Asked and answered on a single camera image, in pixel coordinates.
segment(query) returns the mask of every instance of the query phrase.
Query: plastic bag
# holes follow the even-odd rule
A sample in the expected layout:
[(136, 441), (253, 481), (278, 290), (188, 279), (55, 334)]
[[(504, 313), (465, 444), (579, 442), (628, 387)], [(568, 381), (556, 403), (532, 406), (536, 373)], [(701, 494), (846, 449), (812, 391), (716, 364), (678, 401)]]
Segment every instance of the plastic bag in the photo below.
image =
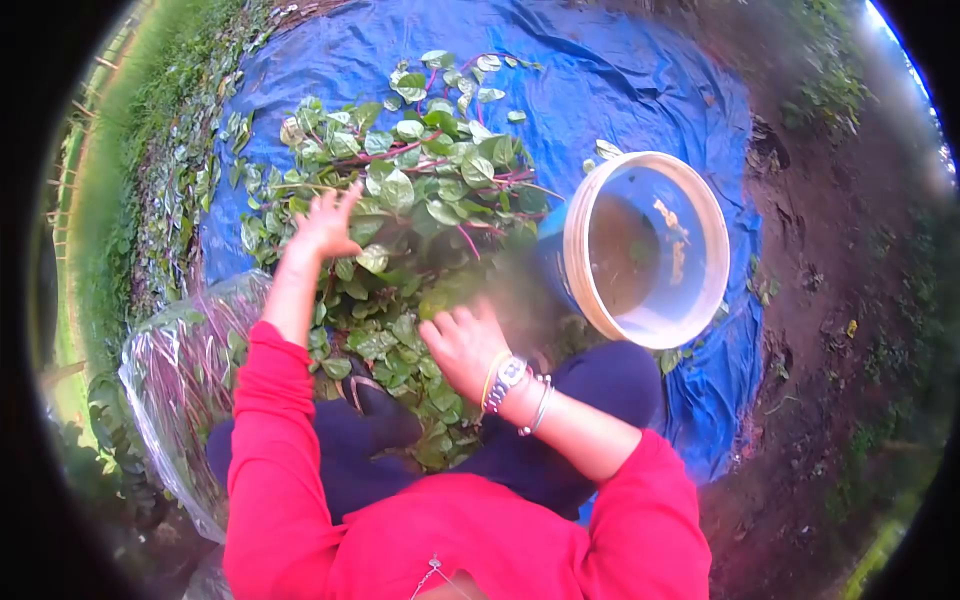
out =
[(248, 334), (271, 283), (259, 270), (231, 277), (157, 313), (123, 348), (120, 379), (156, 471), (197, 532), (219, 543), (227, 537), (227, 492), (204, 447), (230, 417)]
[(224, 546), (217, 546), (200, 561), (182, 600), (233, 600), (224, 575)]

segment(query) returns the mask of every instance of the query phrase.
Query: leg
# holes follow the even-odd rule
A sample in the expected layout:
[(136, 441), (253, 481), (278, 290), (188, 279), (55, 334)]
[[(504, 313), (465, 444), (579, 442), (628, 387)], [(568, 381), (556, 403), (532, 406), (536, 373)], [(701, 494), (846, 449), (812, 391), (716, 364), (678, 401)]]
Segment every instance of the leg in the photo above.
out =
[[(393, 495), (419, 478), (390, 457), (369, 460), (389, 447), (384, 445), (392, 426), (387, 421), (386, 417), (361, 417), (342, 398), (317, 404), (313, 426), (320, 441), (320, 479), (334, 525), (347, 513)], [(232, 457), (233, 425), (233, 420), (220, 423), (206, 442), (206, 460), (224, 487)]]
[[(574, 356), (553, 373), (553, 384), (567, 396), (585, 402), (636, 427), (649, 422), (663, 402), (660, 368), (643, 348), (611, 342)], [(500, 417), (483, 420), (485, 445), (455, 470), (482, 475), (560, 516), (574, 519), (578, 508), (596, 491), (563, 456), (535, 437), (521, 438)]]

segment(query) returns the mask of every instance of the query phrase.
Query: hand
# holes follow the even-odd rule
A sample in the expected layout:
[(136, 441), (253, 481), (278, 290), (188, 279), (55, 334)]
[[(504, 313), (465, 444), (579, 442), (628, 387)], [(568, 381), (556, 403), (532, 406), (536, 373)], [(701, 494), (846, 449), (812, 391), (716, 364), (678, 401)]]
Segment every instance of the hand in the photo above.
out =
[(465, 306), (451, 312), (421, 323), (420, 336), (453, 389), (482, 406), (487, 374), (498, 366), (493, 361), (510, 348), (489, 300), (480, 299), (473, 312)]
[(334, 258), (356, 256), (362, 249), (348, 236), (350, 211), (360, 199), (363, 182), (357, 181), (344, 192), (337, 205), (337, 192), (329, 190), (322, 197), (314, 196), (309, 215), (297, 214), (297, 233), (290, 240), (289, 250), (306, 252), (311, 257)]

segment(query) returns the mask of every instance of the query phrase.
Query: red sleeve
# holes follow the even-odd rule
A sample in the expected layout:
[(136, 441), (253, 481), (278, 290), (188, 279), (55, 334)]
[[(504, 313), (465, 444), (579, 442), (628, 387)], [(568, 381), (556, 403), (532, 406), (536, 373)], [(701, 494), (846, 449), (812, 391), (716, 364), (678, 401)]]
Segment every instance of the red sleeve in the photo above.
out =
[(697, 492), (670, 444), (652, 431), (600, 486), (582, 565), (587, 598), (708, 598), (710, 550)]
[(239, 373), (224, 571), (238, 600), (318, 598), (341, 528), (330, 524), (306, 350), (260, 322)]

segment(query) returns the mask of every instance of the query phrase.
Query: yellow bracelet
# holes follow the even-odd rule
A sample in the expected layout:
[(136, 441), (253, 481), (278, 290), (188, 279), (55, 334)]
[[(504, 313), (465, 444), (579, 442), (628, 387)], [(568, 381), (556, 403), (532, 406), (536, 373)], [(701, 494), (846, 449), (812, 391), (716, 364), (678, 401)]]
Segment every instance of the yellow bracelet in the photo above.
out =
[(490, 393), (491, 378), (493, 377), (493, 374), (496, 372), (496, 369), (500, 366), (500, 363), (503, 361), (503, 359), (510, 355), (511, 352), (509, 350), (503, 350), (493, 358), (490, 364), (490, 369), (487, 371), (487, 380), (483, 384), (483, 395), (480, 396), (481, 412), (487, 411), (487, 394)]

